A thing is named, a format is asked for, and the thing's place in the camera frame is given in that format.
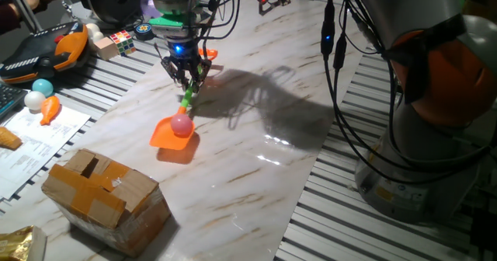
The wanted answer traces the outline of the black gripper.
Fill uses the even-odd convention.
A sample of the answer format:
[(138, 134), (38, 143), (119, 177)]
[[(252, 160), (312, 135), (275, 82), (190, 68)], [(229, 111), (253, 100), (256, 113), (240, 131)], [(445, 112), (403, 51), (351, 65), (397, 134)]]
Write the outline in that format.
[(195, 37), (166, 37), (169, 55), (162, 58), (161, 65), (177, 88), (186, 91), (189, 79), (184, 68), (195, 68), (191, 74), (191, 86), (198, 93), (212, 66), (212, 61), (202, 60)]

